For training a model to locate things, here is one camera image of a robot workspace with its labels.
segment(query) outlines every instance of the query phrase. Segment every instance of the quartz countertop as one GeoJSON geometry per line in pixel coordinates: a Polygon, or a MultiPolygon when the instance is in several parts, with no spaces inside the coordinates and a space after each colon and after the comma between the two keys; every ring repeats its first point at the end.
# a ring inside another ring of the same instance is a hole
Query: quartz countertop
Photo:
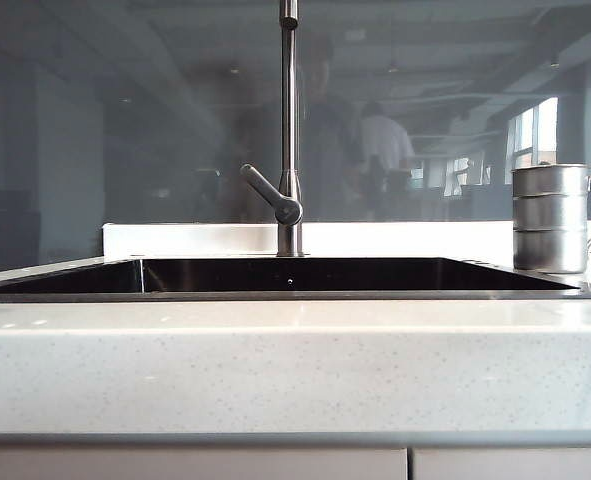
{"type": "Polygon", "coordinates": [[[591,300],[0,304],[0,435],[590,445],[591,300]]]}

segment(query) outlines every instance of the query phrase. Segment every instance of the white shirt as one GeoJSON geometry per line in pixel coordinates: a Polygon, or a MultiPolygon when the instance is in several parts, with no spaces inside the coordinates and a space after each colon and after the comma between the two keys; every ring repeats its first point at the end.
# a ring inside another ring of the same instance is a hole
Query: white shirt
{"type": "Polygon", "coordinates": [[[384,115],[363,118],[361,127],[367,165],[371,157],[377,155],[386,171],[411,171],[415,151],[404,127],[384,115]]]}

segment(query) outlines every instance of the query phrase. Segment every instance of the man in white shirt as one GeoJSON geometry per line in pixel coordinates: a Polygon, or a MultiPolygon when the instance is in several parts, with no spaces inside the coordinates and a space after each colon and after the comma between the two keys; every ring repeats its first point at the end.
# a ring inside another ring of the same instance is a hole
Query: man in white shirt
{"type": "Polygon", "coordinates": [[[361,123],[366,169],[369,169],[371,159],[377,157],[385,172],[402,170],[410,174],[415,151],[406,129],[384,115],[377,102],[364,106],[361,123]]]}

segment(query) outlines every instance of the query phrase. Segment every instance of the window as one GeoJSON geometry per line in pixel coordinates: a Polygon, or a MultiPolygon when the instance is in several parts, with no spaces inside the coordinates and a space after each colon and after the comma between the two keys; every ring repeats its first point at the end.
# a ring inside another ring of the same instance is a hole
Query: window
{"type": "Polygon", "coordinates": [[[511,183],[514,168],[557,163],[557,98],[510,120],[506,153],[506,183],[511,183]]]}

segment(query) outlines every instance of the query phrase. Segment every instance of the faucet handle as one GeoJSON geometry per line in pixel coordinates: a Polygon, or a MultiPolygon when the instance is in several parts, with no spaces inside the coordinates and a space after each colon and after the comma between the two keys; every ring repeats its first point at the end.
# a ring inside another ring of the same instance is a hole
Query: faucet handle
{"type": "Polygon", "coordinates": [[[240,174],[273,207],[275,218],[279,223],[282,225],[295,225],[302,219],[302,204],[294,198],[279,193],[255,167],[246,163],[240,168],[240,174]]]}

